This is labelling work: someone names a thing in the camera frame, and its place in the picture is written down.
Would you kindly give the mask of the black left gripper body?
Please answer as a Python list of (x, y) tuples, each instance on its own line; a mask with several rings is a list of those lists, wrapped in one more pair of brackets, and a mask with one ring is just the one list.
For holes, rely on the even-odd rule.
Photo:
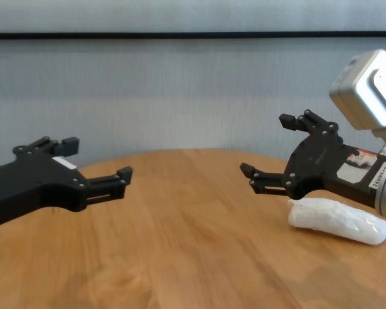
[(43, 148), (18, 146), (0, 166), (0, 225), (45, 207), (86, 208), (88, 181)]

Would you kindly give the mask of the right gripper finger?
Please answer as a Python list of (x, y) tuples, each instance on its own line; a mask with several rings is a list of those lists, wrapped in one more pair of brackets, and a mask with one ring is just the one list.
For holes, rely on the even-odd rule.
[(284, 129), (303, 131), (310, 135), (326, 134), (335, 130), (333, 122), (324, 120), (309, 109), (298, 117), (283, 113), (279, 116), (279, 121)]
[(283, 182), (283, 173), (266, 173), (244, 162), (240, 165), (240, 170), (249, 179), (250, 187), (255, 194), (288, 195)]

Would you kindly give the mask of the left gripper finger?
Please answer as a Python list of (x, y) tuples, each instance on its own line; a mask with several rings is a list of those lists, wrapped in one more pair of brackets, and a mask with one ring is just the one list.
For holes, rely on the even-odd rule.
[(124, 198), (125, 188), (130, 185), (133, 168), (124, 167), (110, 176), (87, 179), (86, 206)]
[(48, 136), (44, 136), (28, 145), (28, 154), (68, 157), (78, 153), (79, 145), (80, 140), (77, 137), (54, 140)]

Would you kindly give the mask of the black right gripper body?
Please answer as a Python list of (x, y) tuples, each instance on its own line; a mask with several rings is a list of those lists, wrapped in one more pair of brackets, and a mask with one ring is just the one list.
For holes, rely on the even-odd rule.
[(314, 126), (309, 136), (294, 150), (283, 174), (286, 194), (299, 200), (317, 190), (325, 190), (373, 208), (376, 189), (371, 181), (386, 157), (345, 145), (338, 125)]

